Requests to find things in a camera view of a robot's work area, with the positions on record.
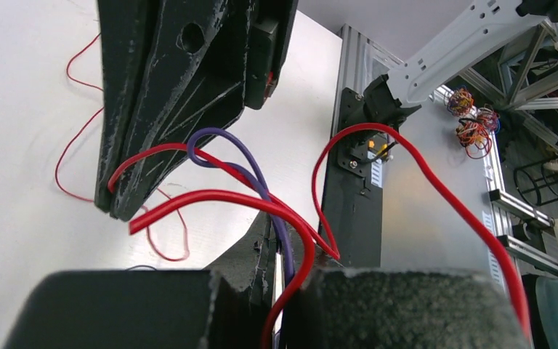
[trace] black foam pad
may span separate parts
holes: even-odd
[[[318,270],[287,328],[290,348],[528,348],[490,277],[462,271]]]
[[[56,273],[33,290],[5,348],[242,348],[238,313],[237,294],[211,271]]]

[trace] hole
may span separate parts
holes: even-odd
[[[199,51],[204,46],[204,33],[195,23],[187,24],[181,31],[181,47],[190,54]]]

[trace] tangled wire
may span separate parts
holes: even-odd
[[[499,115],[488,104],[478,109],[476,120],[480,122],[489,132],[499,132]]]
[[[489,129],[483,124],[482,121],[471,118],[460,118],[459,124],[456,128],[456,136],[458,142],[465,148],[467,156],[471,159],[482,159],[489,155],[493,141],[489,135]],[[480,151],[485,151],[481,156],[477,154]]]
[[[462,117],[472,110],[474,99],[465,86],[459,87],[450,96],[445,98],[446,108],[456,117]]]

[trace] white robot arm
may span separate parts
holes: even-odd
[[[402,107],[419,105],[439,85],[515,36],[545,20],[519,16],[522,0],[475,0],[448,27],[409,59],[392,69],[388,87]]]

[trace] white table surface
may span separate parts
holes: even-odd
[[[47,274],[138,264],[202,268],[235,243],[257,213],[224,203],[183,209],[191,257],[170,263],[153,254],[144,234],[130,237],[126,223],[58,191],[52,176],[58,156],[102,103],[99,92],[66,80],[65,64],[97,32],[93,0],[0,1],[0,346],[25,298]],[[271,191],[313,226],[318,219],[310,173],[330,134],[340,51],[338,37],[298,14],[275,94],[261,111],[245,110],[230,128],[257,157]],[[99,45],[73,66],[76,77],[95,84],[100,72]],[[76,193],[94,192],[100,133],[96,121],[62,166],[63,185]],[[206,150],[225,161],[243,160],[223,140]],[[191,163],[162,188],[174,195],[201,188],[250,193],[219,170]],[[160,200],[154,196],[149,205]],[[182,253],[175,214],[153,231],[165,253]]]

